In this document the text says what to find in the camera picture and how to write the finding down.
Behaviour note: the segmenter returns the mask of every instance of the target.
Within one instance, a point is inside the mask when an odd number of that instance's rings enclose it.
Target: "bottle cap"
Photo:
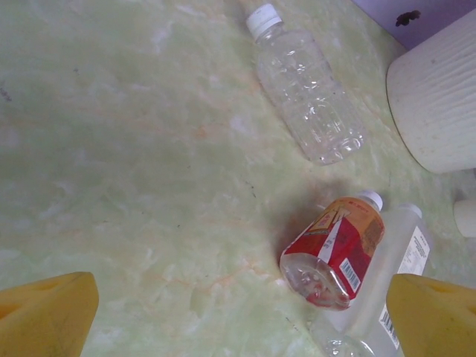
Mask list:
[[[283,20],[277,14],[276,9],[271,4],[263,5],[255,10],[246,20],[246,25],[256,41],[272,25],[276,25]]]
[[[384,207],[384,201],[383,199],[380,197],[380,195],[375,192],[375,191],[372,191],[372,190],[363,190],[363,191],[360,191],[359,193],[357,193],[357,196],[360,196],[360,197],[367,197],[368,199],[370,199],[371,201],[373,201],[376,206],[379,208],[379,211],[382,210],[382,207]]]
[[[417,216],[422,219],[423,218],[423,212],[418,208],[418,206],[414,205],[413,203],[402,203],[401,205],[398,205],[396,207],[397,210],[411,210],[412,212],[416,213]]]

